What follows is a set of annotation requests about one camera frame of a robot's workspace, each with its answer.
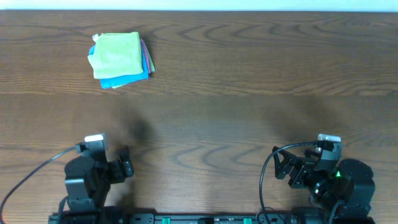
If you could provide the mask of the light green microfiber cloth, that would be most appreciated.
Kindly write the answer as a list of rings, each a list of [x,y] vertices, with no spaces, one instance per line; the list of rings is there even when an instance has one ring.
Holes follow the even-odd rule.
[[[95,79],[141,74],[144,71],[142,58],[138,32],[102,33],[95,37],[88,54]]]

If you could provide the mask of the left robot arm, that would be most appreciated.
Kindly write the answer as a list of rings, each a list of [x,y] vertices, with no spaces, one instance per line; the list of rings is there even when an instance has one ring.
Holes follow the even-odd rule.
[[[111,162],[103,147],[81,146],[79,153],[65,166],[69,211],[59,211],[57,223],[117,223],[123,216],[104,203],[111,185],[134,175],[129,148],[120,149],[119,158]]]

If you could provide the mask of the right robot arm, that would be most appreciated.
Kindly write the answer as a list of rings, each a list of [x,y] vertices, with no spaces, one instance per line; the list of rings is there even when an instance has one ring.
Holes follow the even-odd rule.
[[[289,175],[293,189],[307,189],[318,207],[297,207],[286,223],[374,223],[368,214],[376,189],[373,171],[356,159],[340,160],[342,144],[334,149],[307,149],[303,157],[274,147],[275,177]]]

